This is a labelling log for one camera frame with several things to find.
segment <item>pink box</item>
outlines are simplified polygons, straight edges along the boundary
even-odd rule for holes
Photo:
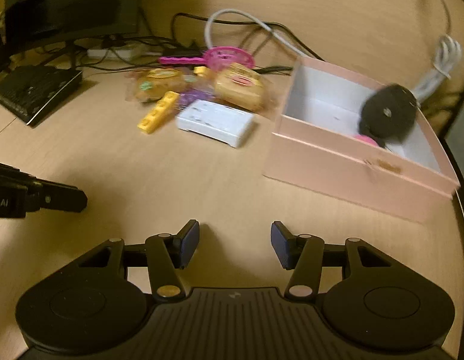
[[[264,175],[424,222],[451,200],[459,181],[421,112],[408,137],[386,149],[353,138],[363,103],[381,87],[342,67],[299,59]]]

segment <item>purple package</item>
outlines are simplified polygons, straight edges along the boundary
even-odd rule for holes
[[[213,97],[214,95],[212,93],[199,91],[198,89],[191,89],[180,94],[179,100],[177,102],[177,108],[180,110],[186,109],[195,100],[211,101]]]

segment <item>white cable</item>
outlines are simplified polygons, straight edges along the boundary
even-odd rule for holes
[[[290,44],[289,42],[287,42],[284,38],[282,38],[280,35],[277,35],[276,32],[274,32],[274,30],[272,30],[272,28],[270,28],[269,26],[267,26],[264,22],[260,21],[259,19],[257,19],[256,17],[252,16],[251,14],[247,13],[247,12],[243,12],[243,11],[239,11],[238,9],[221,9],[215,13],[212,14],[211,17],[209,17],[209,20],[207,20],[207,24],[205,25],[205,31],[204,31],[204,38],[205,38],[205,44],[207,46],[207,48],[211,49],[212,47],[214,47],[214,45],[212,44],[212,40],[211,40],[211,37],[210,37],[210,32],[211,32],[211,28],[212,28],[212,23],[215,21],[215,19],[224,14],[224,13],[236,13],[238,15],[242,15],[242,16],[245,16],[245,17],[248,17],[250,20],[252,21],[255,21],[260,27],[262,27],[264,30],[266,30],[267,32],[269,32],[275,39],[277,39],[280,43],[282,43],[284,46],[288,47],[289,49],[291,49],[293,52],[295,52],[296,54],[300,55],[300,56],[308,56],[306,53],[300,51],[297,47],[295,47],[294,45]]]
[[[435,51],[433,61],[434,68],[426,73],[412,90],[419,104],[430,97],[446,78],[450,79],[450,72],[462,57],[461,45],[450,37],[451,18],[449,8],[445,0],[441,0],[441,2],[444,6],[447,19],[446,35],[439,39],[439,45]]]

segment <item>black round object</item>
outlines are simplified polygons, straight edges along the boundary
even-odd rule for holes
[[[54,274],[19,299],[15,318],[29,345],[79,355],[113,347],[137,332],[145,295],[106,269]]]
[[[359,132],[380,139],[403,138],[414,125],[417,100],[401,85],[377,91],[364,103]]]
[[[356,269],[326,293],[322,311],[345,338],[397,352],[433,345],[454,321],[449,295],[405,267]]]

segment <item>wooden desk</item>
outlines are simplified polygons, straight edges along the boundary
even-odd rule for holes
[[[288,78],[273,80],[280,92]],[[191,286],[283,290],[291,273],[270,245],[274,220],[327,243],[365,239],[450,294],[456,318],[444,347],[457,355],[464,261],[452,204],[421,226],[265,178],[272,128],[265,117],[256,117],[257,128],[240,149],[173,123],[144,135],[137,123],[148,107],[124,101],[125,86],[123,73],[89,76],[86,91],[33,130],[0,107],[0,162],[77,185],[89,197],[81,214],[42,210],[24,220],[0,219],[1,360],[25,349],[14,307],[27,288],[105,239],[142,243],[175,233],[190,218],[202,224],[199,248],[181,273]],[[130,280],[146,290],[144,269],[132,269]],[[339,270],[325,270],[322,289],[339,277]]]

